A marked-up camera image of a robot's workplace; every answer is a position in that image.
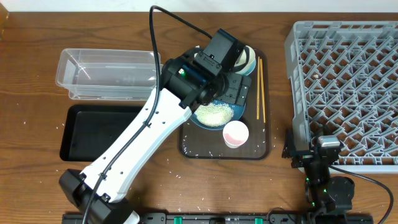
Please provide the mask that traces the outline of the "dark blue plate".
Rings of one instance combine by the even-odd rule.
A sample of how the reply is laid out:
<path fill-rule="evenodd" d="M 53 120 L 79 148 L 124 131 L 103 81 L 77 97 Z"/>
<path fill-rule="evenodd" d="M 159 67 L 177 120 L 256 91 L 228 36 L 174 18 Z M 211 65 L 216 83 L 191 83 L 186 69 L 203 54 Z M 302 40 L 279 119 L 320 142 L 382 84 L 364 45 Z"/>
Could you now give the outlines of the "dark blue plate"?
<path fill-rule="evenodd" d="M 214 100 L 212 103 L 218 105 L 218 104 L 222 104 L 222 103 L 226 103 L 226 102 L 219 101 L 219 100 Z M 245 106 L 239 106 L 239 105 L 234 105 L 234 104 L 230 104 L 230 103 L 226 103 L 226 104 L 229 105 L 229 106 L 233 109 L 233 111 L 234 111 L 234 116 L 232 117 L 232 119 L 231 119 L 230 121 L 239 120 L 239 119 L 242 117 L 242 115 L 244 114 Z M 205 125 L 201 124 L 201 123 L 197 120 L 197 117 L 194 115 L 194 113 L 191 115 L 190 121 L 193 122 L 193 123 L 195 123 L 197 126 L 203 128 L 203 129 L 212 130 L 212 131 L 221 130 L 221 129 L 223 129 L 223 128 L 225 127 L 225 125 L 226 125 L 226 124 L 225 124 L 225 125 L 217 126 L 217 127 L 214 127 L 214 128 L 205 126 Z"/>

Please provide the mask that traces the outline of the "pile of white rice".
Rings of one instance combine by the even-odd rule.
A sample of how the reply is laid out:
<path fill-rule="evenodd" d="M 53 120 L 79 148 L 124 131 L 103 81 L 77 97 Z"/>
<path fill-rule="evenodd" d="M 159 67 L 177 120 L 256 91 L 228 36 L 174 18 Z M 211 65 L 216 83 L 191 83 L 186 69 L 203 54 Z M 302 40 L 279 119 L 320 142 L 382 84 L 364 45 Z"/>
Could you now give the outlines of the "pile of white rice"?
<path fill-rule="evenodd" d="M 214 128 L 228 123 L 234 116 L 234 111 L 226 103 L 210 103 L 207 106 L 199 106 L 194 115 L 201 124 Z"/>

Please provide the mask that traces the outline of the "pink cup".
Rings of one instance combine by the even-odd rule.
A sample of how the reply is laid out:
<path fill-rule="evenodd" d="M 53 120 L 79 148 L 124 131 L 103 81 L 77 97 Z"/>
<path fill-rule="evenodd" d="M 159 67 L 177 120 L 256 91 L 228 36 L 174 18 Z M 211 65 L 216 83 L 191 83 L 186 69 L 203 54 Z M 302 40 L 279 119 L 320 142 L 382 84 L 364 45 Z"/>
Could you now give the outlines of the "pink cup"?
<path fill-rule="evenodd" d="M 231 121 L 223 128 L 223 139 L 229 148 L 235 149 L 242 146 L 248 138 L 248 127 L 241 121 Z"/>

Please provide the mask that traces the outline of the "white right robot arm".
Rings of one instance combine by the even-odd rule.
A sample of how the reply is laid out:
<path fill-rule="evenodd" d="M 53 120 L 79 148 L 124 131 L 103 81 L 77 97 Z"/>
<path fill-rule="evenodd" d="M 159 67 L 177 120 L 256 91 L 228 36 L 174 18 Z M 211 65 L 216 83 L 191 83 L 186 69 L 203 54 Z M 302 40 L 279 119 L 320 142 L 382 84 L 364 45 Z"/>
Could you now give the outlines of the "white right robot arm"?
<path fill-rule="evenodd" d="M 297 216 L 296 223 L 350 223 L 346 212 L 353 207 L 355 184 L 348 177 L 330 174 L 330 166 L 338 160 L 342 146 L 336 136 L 323 135 L 311 149 L 299 151 L 292 131 L 286 131 L 282 157 L 290 158 L 293 168 L 304 169 L 305 196 L 312 205 Z"/>

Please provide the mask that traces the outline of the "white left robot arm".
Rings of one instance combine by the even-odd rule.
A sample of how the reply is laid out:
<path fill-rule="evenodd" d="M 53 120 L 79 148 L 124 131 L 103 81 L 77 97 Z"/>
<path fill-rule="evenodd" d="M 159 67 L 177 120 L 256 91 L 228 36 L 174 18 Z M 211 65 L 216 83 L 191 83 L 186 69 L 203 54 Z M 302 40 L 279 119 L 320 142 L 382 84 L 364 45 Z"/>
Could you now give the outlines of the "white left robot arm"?
<path fill-rule="evenodd" d="M 164 140 L 201 106 L 215 100 L 243 105 L 242 71 L 255 53 L 224 30 L 157 69 L 157 86 L 113 144 L 83 170 L 68 169 L 59 184 L 83 223 L 137 223 L 126 194 Z"/>

